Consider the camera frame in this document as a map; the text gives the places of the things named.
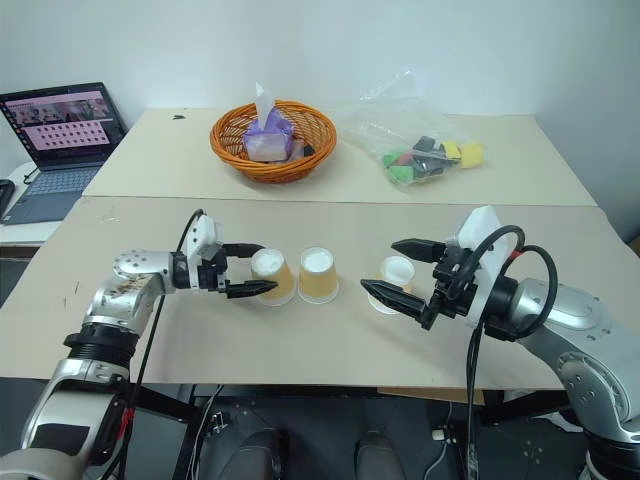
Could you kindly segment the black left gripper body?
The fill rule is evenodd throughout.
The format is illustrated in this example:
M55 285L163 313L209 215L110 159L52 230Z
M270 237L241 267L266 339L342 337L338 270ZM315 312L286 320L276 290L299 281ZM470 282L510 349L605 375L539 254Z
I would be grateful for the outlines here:
M216 244L200 255L198 266L199 288L226 293L230 280L227 278L228 258L225 244Z

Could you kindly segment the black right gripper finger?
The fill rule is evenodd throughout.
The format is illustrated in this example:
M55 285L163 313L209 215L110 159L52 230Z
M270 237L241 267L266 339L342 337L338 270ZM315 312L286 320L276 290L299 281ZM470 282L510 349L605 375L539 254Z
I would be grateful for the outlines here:
M440 262L447 245L432 240L409 238L393 242L391 248L419 262Z
M427 303L397 285L374 279L361 279L360 285L375 300L395 312L416 321L426 321L429 318Z

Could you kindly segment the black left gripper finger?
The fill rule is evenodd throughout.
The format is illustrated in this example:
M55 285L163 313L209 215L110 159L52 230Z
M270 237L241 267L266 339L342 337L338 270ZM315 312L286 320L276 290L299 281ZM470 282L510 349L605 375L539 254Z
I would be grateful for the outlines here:
M278 283L272 280L248 280L237 284L227 280L224 293L229 299L248 298L267 293L277 287Z
M225 243L222 245L226 258L251 258L262 249L264 246L254 243Z

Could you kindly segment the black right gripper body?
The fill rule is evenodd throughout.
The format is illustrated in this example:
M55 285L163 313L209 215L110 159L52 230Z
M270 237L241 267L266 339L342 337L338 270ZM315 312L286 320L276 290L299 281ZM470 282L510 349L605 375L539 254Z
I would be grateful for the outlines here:
M466 317L477 290L474 274L464 270L472 251L455 244L436 247L432 274L435 286L420 317L420 324L426 330L431 329L439 315L452 319Z

